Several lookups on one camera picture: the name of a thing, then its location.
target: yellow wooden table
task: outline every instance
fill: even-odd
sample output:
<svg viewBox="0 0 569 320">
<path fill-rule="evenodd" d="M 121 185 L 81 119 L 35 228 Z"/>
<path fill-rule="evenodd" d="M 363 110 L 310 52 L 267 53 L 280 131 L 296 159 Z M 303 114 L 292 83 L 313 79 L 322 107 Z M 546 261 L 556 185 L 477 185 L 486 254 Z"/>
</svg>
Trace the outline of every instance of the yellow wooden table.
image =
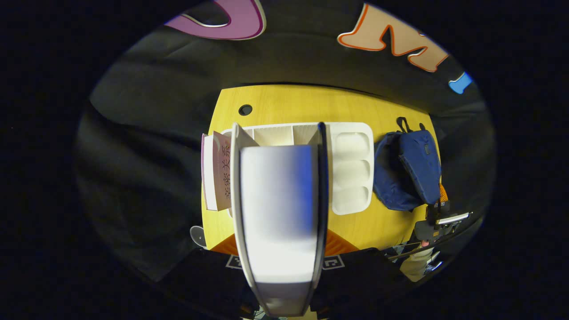
<svg viewBox="0 0 569 320">
<path fill-rule="evenodd" d="M 249 104 L 253 111 L 242 116 L 238 110 Z M 253 85 L 224 89 L 217 100 L 209 133 L 231 128 L 234 122 L 241 126 L 285 124 L 293 122 L 364 122 L 374 136 L 374 143 L 387 132 L 399 130 L 397 117 L 406 117 L 412 129 L 419 130 L 422 122 L 435 138 L 435 131 L 427 113 L 387 102 L 362 93 L 307 85 Z M 330 209 L 328 228 L 359 249 L 375 247 L 380 250 L 406 241 L 415 222 L 424 220 L 426 205 L 413 212 L 387 209 L 372 195 L 369 207 L 355 214 L 336 215 Z M 213 248 L 234 234 L 233 221 L 227 210 L 205 209 L 201 193 L 201 216 L 208 248 Z"/>
</svg>

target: blue bag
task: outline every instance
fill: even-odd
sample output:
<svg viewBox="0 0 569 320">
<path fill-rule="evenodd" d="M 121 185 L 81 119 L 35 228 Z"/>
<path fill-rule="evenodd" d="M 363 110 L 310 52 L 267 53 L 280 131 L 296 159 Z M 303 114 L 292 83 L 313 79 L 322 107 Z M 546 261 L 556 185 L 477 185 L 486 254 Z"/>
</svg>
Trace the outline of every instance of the blue bag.
<svg viewBox="0 0 569 320">
<path fill-rule="evenodd" d="M 409 132 L 390 132 L 376 144 L 373 191 L 388 209 L 411 211 L 440 198 L 435 140 L 421 128 L 411 131 L 407 126 Z"/>
</svg>

